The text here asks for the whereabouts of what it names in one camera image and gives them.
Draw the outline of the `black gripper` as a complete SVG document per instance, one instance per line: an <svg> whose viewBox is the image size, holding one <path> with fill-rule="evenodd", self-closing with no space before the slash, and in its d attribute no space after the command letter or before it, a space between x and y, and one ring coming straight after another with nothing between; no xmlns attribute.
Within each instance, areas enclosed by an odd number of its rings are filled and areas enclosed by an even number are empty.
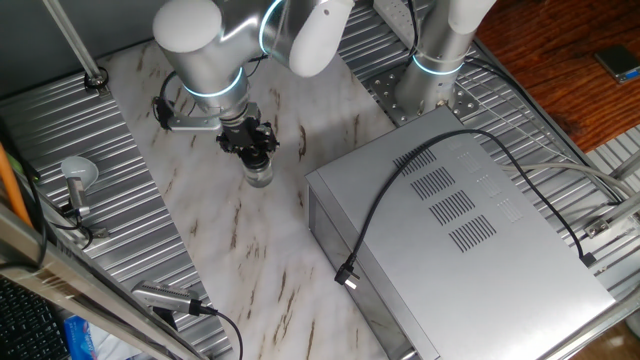
<svg viewBox="0 0 640 360"><path fill-rule="evenodd" d="M270 125L260 125L255 117L239 117L222 120L222 131L216 142L225 153L237 154L245 149L273 153L279 147L276 134Z"/></svg>

